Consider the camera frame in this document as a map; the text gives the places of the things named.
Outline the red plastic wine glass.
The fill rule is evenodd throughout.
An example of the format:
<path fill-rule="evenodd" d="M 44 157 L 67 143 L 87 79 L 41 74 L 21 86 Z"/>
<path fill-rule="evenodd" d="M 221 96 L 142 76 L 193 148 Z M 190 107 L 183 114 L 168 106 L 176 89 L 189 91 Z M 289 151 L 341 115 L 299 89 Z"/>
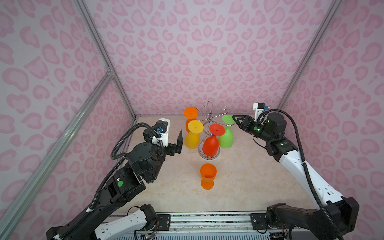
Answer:
<path fill-rule="evenodd" d="M 207 138 L 203 145 L 203 153 L 208 157 L 214 157 L 220 147 L 219 140 L 217 137 L 220 137 L 225 134 L 225 128 L 219 124 L 213 124 L 209 127 L 211 137 Z"/>

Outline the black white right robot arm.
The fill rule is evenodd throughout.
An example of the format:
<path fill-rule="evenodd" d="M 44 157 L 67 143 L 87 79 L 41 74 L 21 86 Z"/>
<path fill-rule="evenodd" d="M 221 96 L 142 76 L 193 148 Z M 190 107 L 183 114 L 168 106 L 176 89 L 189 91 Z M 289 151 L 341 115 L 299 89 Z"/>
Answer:
<path fill-rule="evenodd" d="M 344 197 L 306 161 L 298 127 L 282 110 L 260 114 L 266 119 L 234 115 L 235 124 L 244 132 L 265 142 L 265 150 L 288 170 L 314 202 L 315 209 L 291 207 L 284 203 L 269 206 L 266 222 L 269 227 L 288 225 L 312 232 L 319 240 L 342 240 L 355 229 L 360 206 Z"/>

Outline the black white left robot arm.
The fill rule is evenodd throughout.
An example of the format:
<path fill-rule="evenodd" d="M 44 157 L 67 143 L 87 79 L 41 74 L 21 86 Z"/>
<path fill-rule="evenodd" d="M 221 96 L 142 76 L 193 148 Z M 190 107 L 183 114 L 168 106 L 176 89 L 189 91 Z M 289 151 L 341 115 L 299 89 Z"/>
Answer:
<path fill-rule="evenodd" d="M 153 183 L 166 156 L 180 154 L 182 147 L 182 133 L 179 133 L 176 144 L 168 144 L 162 155 L 160 147 L 150 140 L 136 145 L 106 175 L 91 203 L 68 224 L 50 228 L 46 233 L 47 239 L 113 240 L 128 232 L 157 228 L 157 214 L 149 204 L 118 220 L 109 223 L 105 220 L 143 192 L 146 184 Z"/>

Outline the green plastic wine glass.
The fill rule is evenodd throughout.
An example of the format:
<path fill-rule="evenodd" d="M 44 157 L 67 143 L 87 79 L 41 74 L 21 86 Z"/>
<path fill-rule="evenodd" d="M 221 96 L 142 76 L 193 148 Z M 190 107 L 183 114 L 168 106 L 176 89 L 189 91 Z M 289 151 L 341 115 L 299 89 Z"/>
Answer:
<path fill-rule="evenodd" d="M 234 142 L 234 134 L 231 130 L 231 126 L 235 124 L 232 115 L 224 115 L 222 121 L 226 124 L 225 133 L 219 137 L 220 147 L 223 149 L 229 149 Z"/>

